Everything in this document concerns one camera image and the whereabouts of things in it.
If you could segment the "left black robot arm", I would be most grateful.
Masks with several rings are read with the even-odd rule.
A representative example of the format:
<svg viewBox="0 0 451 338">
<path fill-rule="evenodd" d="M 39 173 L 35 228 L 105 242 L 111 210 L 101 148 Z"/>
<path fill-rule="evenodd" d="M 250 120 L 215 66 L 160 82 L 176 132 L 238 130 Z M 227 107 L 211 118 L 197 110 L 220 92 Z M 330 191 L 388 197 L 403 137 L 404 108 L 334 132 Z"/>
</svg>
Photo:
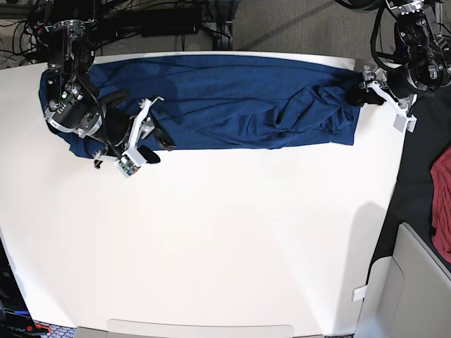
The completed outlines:
<svg viewBox="0 0 451 338">
<path fill-rule="evenodd" d="M 370 52 L 376 67 L 362 71 L 361 79 L 348 93 L 352 106 L 392 104 L 411 117 L 411 107 L 420 96 L 433 96 L 450 85 L 450 31 L 443 25 L 443 1 L 340 1 L 353 11 L 375 11 Z M 394 22 L 395 50 L 381 47 L 384 13 Z"/>
</svg>

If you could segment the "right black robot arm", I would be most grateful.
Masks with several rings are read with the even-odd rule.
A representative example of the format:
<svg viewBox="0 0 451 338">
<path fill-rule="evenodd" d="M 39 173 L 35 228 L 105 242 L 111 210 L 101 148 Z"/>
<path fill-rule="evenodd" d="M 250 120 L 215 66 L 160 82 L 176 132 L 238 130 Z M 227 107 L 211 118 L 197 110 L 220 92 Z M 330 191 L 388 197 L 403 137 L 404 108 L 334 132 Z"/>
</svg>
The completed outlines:
<svg viewBox="0 0 451 338">
<path fill-rule="evenodd" d="M 89 71 L 95 48 L 89 40 L 99 20 L 119 19 L 119 1 L 46 1 L 43 27 L 51 36 L 46 80 L 44 119 L 51 130 L 90 138 L 104 145 L 93 154 L 95 168 L 113 161 L 126 174 L 145 164 L 159 163 L 159 156 L 139 141 L 152 136 L 167 151 L 175 148 L 169 134 L 152 115 L 151 108 L 163 97 L 142 99 L 137 114 L 118 109 L 129 94 L 115 91 L 105 96 L 91 83 Z"/>
</svg>

